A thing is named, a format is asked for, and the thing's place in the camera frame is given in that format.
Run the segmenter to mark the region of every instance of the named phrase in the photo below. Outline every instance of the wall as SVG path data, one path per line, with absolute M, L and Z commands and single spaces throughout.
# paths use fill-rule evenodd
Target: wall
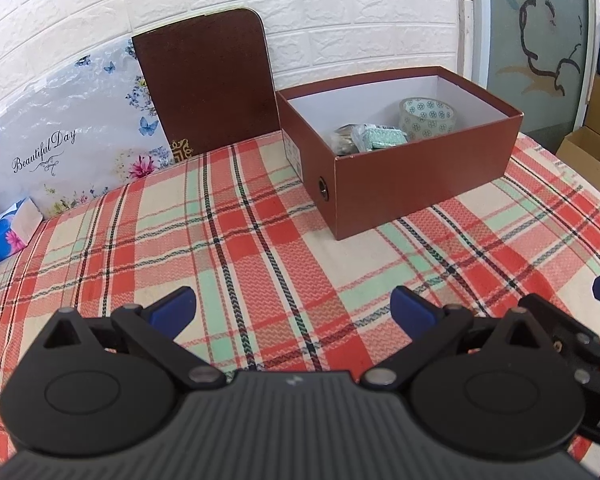
M 457 65 L 458 0 L 0 0 L 0 101 L 96 44 L 232 6 L 261 15 L 279 88 Z

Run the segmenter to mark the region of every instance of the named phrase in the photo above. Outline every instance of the blue tissue package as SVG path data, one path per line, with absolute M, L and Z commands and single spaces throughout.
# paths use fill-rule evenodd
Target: blue tissue package
M 0 214 L 0 262 L 23 250 L 42 222 L 42 214 L 29 198 Z

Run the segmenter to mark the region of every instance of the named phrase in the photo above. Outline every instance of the checkered tablecloth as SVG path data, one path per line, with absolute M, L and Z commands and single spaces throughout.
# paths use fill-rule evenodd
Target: checkered tablecloth
M 599 274 L 600 198 L 525 136 L 503 178 L 337 242 L 275 133 L 53 218 L 1 263 L 0 391 L 60 306 L 105 316 L 189 285 L 198 313 L 177 341 L 223 370 L 358 377 L 409 341 L 396 285 L 492 316 L 536 292 L 600 334 Z M 12 452 L 0 421 L 0 464 Z

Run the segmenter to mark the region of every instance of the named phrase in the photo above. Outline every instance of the blue butterfly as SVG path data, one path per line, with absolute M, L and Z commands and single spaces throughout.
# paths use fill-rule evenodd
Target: blue butterfly
M 78 61 L 74 63 L 75 66 L 86 66 L 91 64 L 91 54 L 87 54 L 84 57 L 81 57 Z
M 155 121 L 154 123 L 149 124 L 146 119 L 144 117 L 142 117 L 142 119 L 140 119 L 140 127 L 138 128 L 138 131 L 145 135 L 148 135 L 149 137 L 151 137 L 154 133 L 155 133 L 155 129 L 158 127 L 158 121 Z

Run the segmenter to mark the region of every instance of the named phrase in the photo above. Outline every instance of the metal pin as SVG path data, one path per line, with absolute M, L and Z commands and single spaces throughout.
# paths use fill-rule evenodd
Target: metal pin
M 588 345 L 591 342 L 591 339 L 588 335 L 579 332 L 576 336 L 576 339 L 581 342 L 583 345 Z
M 398 375 L 389 368 L 373 368 L 365 374 L 366 382 L 376 386 L 388 386 L 393 384 Z
M 209 365 L 196 366 L 189 371 L 189 379 L 196 383 L 214 383 L 221 375 L 220 370 Z
M 583 370 L 582 368 L 578 368 L 573 374 L 573 378 L 576 379 L 580 384 L 587 384 L 591 379 L 589 372 Z

